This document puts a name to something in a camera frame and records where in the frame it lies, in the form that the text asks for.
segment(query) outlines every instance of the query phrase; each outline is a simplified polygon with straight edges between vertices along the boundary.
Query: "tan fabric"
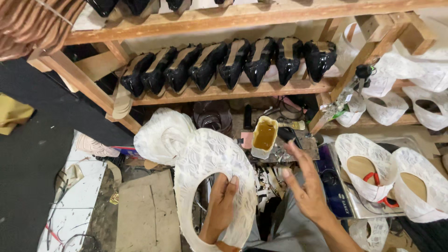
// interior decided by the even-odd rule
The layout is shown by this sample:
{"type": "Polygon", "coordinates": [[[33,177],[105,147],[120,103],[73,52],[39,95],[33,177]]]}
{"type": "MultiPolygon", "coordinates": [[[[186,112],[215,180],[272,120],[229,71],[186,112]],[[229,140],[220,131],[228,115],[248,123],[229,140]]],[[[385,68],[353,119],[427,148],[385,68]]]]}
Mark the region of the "tan fabric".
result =
{"type": "Polygon", "coordinates": [[[0,134],[9,135],[17,124],[24,124],[34,112],[34,108],[20,103],[0,93],[0,134]]]}

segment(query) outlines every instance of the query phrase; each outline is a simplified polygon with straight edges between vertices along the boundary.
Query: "pink object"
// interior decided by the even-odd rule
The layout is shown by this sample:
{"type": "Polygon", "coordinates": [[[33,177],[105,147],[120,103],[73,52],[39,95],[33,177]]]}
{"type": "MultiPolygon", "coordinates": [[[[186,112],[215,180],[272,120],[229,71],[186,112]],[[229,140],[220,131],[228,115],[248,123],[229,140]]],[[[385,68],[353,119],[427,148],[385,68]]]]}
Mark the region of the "pink object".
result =
{"type": "Polygon", "coordinates": [[[252,138],[254,137],[253,132],[241,132],[241,138],[244,139],[244,143],[241,145],[244,149],[252,148],[252,138]]]}

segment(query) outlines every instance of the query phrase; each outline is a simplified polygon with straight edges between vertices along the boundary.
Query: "black shoe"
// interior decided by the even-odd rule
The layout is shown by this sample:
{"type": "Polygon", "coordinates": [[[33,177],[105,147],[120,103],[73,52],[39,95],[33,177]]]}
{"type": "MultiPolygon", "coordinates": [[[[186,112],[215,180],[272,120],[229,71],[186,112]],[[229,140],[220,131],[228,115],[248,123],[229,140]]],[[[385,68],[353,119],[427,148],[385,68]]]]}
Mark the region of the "black shoe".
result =
{"type": "Polygon", "coordinates": [[[333,42],[308,41],[303,46],[306,68],[311,79],[317,83],[336,62],[336,45],[333,42]]]}
{"type": "Polygon", "coordinates": [[[279,71],[280,85],[285,86],[293,74],[299,70],[300,54],[303,43],[298,38],[282,38],[277,40],[276,66],[279,71]]]}
{"type": "Polygon", "coordinates": [[[247,39],[235,39],[228,45],[227,56],[219,68],[220,75],[230,90],[236,86],[243,72],[249,51],[250,43],[247,39]]]}
{"type": "Polygon", "coordinates": [[[258,39],[250,46],[250,54],[244,66],[244,72],[254,87],[258,87],[266,71],[271,66],[271,59],[276,50],[276,42],[271,37],[258,39]]]}
{"type": "Polygon", "coordinates": [[[130,65],[125,74],[120,78],[120,83],[135,97],[143,93],[143,84],[140,75],[149,68],[154,61],[154,54],[147,53],[135,57],[130,61],[130,65]]]}
{"type": "Polygon", "coordinates": [[[165,93],[165,75],[164,71],[176,57],[177,49],[173,46],[162,49],[155,56],[149,69],[144,72],[140,79],[145,89],[151,90],[155,95],[161,96],[165,93]]]}
{"type": "Polygon", "coordinates": [[[227,54],[227,44],[219,43],[204,48],[196,63],[190,67],[190,77],[199,90],[205,91],[216,79],[216,67],[227,54]]]}
{"type": "Polygon", "coordinates": [[[173,63],[165,69],[164,74],[168,83],[176,93],[181,94],[187,87],[185,83],[190,76],[188,69],[196,62],[201,51],[201,44],[198,46],[190,45],[180,50],[173,63]]]}

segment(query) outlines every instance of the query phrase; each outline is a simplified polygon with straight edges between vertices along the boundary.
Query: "red scissors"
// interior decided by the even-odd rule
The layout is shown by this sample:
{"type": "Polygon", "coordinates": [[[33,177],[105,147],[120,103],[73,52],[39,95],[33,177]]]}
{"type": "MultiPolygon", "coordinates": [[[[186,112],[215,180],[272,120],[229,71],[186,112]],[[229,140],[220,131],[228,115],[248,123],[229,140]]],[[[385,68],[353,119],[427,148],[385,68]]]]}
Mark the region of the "red scissors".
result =
{"type": "MultiPolygon", "coordinates": [[[[375,173],[371,172],[371,173],[367,174],[367,175],[364,177],[363,180],[364,180],[365,182],[367,182],[367,180],[369,180],[372,176],[373,176],[373,178],[374,178],[374,180],[375,180],[375,185],[376,185],[376,186],[379,186],[379,177],[378,177],[378,173],[377,173],[377,172],[375,172],[375,173]]],[[[395,204],[391,204],[391,203],[389,203],[387,196],[384,197],[384,199],[378,201],[378,204],[381,204],[381,203],[384,203],[386,206],[388,206],[388,207],[390,207],[390,208],[400,207],[400,206],[398,205],[398,203],[395,203],[395,204]]]]}

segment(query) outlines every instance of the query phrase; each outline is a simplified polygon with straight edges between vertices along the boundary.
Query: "white lace fabric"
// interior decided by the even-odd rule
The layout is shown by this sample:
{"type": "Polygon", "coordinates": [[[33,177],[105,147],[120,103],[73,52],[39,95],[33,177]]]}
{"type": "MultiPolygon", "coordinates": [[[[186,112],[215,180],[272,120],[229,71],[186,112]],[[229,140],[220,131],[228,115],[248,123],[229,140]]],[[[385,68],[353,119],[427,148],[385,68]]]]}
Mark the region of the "white lace fabric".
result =
{"type": "Polygon", "coordinates": [[[157,164],[175,165],[176,155],[195,130],[187,115],[159,108],[134,136],[134,147],[142,157],[157,164]]]}
{"type": "Polygon", "coordinates": [[[428,129],[441,130],[448,126],[448,91],[430,92],[420,87],[403,87],[403,92],[412,100],[415,116],[428,129]],[[430,100],[440,109],[441,115],[427,111],[418,106],[417,100],[430,100]]]}
{"type": "Polygon", "coordinates": [[[391,169],[390,152],[360,134],[339,135],[335,149],[342,168],[359,195],[371,202],[377,202],[387,196],[398,175],[396,169],[391,169]],[[380,186],[371,185],[349,171],[347,161],[353,156],[362,156],[372,162],[378,173],[380,186]]]}
{"type": "Polygon", "coordinates": [[[389,92],[384,97],[379,98],[386,104],[386,107],[370,101],[370,96],[363,96],[370,116],[372,116],[375,121],[385,126],[389,126],[398,121],[409,108],[406,101],[394,92],[389,92]]]}
{"type": "Polygon", "coordinates": [[[381,252],[389,233],[386,218],[370,218],[356,220],[349,227],[350,237],[365,251],[381,252]],[[370,225],[370,236],[367,238],[367,223],[370,225]]]}
{"type": "Polygon", "coordinates": [[[410,220],[426,223],[448,218],[448,181],[431,162],[416,151],[399,148],[392,155],[392,167],[399,174],[412,174],[425,183],[426,202],[409,189],[400,175],[397,176],[396,200],[410,220]]]}
{"type": "Polygon", "coordinates": [[[336,121],[344,127],[350,127],[355,124],[366,111],[366,103],[364,102],[364,98],[356,91],[353,92],[352,98],[347,105],[349,106],[350,111],[346,111],[341,116],[336,118],[336,121]]]}
{"type": "Polygon", "coordinates": [[[214,173],[239,178],[233,200],[233,220],[222,239],[243,247],[252,228],[257,196],[253,169],[243,150],[229,137],[210,130],[195,130],[191,119],[168,108],[158,109],[134,137],[138,153],[153,162],[175,165],[174,191],[181,231],[195,252],[219,252],[203,242],[193,228],[191,209],[200,182],[214,173]]]}
{"type": "Polygon", "coordinates": [[[239,178],[233,200],[233,220],[222,239],[226,244],[242,248],[250,235],[257,204],[253,169],[243,150],[229,137],[199,129],[188,141],[176,161],[174,191],[182,233],[194,251],[220,251],[203,242],[193,228],[191,208],[196,189],[202,180],[214,173],[224,173],[230,180],[239,178]]]}

